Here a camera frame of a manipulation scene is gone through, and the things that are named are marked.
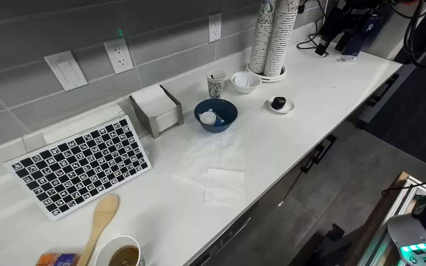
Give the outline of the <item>white round cup tray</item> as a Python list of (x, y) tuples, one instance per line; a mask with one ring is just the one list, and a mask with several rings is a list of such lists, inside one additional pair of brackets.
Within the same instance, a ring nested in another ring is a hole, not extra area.
[(264, 76), (264, 75), (253, 73), (248, 66), (245, 66), (245, 72), (248, 72), (253, 76), (258, 77), (261, 80), (261, 83), (278, 83), (278, 82), (284, 80), (285, 76), (287, 76), (287, 69), (285, 67), (281, 69), (281, 73), (278, 76)]

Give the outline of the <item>tall paper cup stack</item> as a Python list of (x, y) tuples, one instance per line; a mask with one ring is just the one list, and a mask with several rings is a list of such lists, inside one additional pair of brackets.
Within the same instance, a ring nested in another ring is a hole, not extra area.
[(295, 23), (297, 9), (298, 0), (278, 0), (264, 64), (264, 75), (269, 77), (276, 77), (281, 75), (287, 46)]

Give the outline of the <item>small white measuring cup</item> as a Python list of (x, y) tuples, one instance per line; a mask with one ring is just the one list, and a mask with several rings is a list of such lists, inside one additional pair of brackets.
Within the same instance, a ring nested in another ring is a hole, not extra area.
[(199, 122), (207, 126), (223, 125), (223, 120), (211, 110), (199, 114)]

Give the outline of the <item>orange packet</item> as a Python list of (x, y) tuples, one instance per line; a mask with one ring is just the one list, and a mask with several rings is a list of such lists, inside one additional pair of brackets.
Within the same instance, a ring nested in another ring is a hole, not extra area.
[(76, 262), (75, 253), (45, 253), (40, 256), (35, 266), (76, 266)]

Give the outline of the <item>white light switch plate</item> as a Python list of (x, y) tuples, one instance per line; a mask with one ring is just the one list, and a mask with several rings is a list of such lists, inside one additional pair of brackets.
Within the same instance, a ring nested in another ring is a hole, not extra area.
[(44, 61), (56, 76), (63, 91), (72, 91), (87, 85), (78, 63), (69, 51), (48, 55), (44, 58)]

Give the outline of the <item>white power outlet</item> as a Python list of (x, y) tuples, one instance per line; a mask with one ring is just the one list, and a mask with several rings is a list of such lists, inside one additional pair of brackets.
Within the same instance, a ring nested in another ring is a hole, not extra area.
[(217, 42), (221, 38), (221, 15), (213, 14), (208, 17), (208, 42)]
[(124, 39), (116, 39), (103, 43), (106, 55), (111, 61), (115, 75), (128, 72), (133, 69), (128, 48)]

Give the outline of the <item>wooden spoon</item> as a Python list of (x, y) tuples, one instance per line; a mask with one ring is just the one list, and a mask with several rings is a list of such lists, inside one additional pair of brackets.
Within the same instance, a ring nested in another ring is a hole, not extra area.
[(76, 262), (76, 266), (88, 265), (94, 247), (97, 244), (97, 240), (116, 215), (118, 206), (119, 206), (119, 197), (115, 194), (109, 194), (97, 203), (93, 213), (90, 237)]

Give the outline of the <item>white mug with liquid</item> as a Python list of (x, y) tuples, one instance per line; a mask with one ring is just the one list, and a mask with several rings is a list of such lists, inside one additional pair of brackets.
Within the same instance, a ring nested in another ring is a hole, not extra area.
[(118, 236), (100, 249), (94, 266), (143, 266), (140, 246), (133, 237)]

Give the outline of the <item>white saucer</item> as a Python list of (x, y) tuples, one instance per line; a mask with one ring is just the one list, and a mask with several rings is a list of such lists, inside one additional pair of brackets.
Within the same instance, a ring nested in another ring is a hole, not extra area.
[(294, 104), (285, 97), (272, 97), (264, 103), (264, 107), (275, 114), (288, 114), (294, 110)]

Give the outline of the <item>patterned paper cup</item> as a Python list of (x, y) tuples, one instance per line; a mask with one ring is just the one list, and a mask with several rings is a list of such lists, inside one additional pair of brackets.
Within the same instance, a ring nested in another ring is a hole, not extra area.
[(213, 100), (217, 100), (221, 95), (224, 79), (226, 75), (223, 72), (214, 72), (207, 76), (208, 95)]

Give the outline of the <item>black round object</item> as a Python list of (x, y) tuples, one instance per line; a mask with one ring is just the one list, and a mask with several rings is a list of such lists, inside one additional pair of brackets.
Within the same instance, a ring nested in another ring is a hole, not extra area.
[(272, 101), (270, 107), (272, 107), (273, 110), (281, 110), (281, 109), (285, 106), (285, 103), (287, 103), (285, 98), (276, 97), (276, 98)]

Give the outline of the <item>steel napkin dispenser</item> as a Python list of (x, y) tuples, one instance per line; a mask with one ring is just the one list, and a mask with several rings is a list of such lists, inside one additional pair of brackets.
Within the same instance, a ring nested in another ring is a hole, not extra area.
[(139, 123), (152, 138), (183, 123), (182, 104), (162, 85), (143, 88), (130, 100)]

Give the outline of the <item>small white bowl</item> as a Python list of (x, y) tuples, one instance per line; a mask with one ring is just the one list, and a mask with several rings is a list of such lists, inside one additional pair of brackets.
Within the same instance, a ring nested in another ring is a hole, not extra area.
[(230, 83), (236, 92), (248, 95), (260, 85), (260, 79), (251, 73), (239, 72), (232, 76)]

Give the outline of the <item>black white checkered board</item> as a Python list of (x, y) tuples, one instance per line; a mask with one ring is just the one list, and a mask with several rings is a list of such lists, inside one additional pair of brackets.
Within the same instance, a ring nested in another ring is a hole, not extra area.
[(127, 116), (4, 163), (50, 219), (62, 219), (150, 169)]

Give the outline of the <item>dark blue bowl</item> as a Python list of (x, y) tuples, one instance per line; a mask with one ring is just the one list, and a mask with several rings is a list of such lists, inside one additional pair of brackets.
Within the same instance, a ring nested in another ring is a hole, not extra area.
[[(223, 125), (218, 125), (218, 126), (202, 125), (199, 122), (199, 114), (208, 110), (214, 111), (223, 120)], [(193, 109), (193, 117), (196, 119), (196, 122), (201, 125), (204, 131), (210, 134), (220, 134), (220, 132), (224, 132), (236, 120), (238, 110), (233, 104), (224, 100), (205, 100)]]

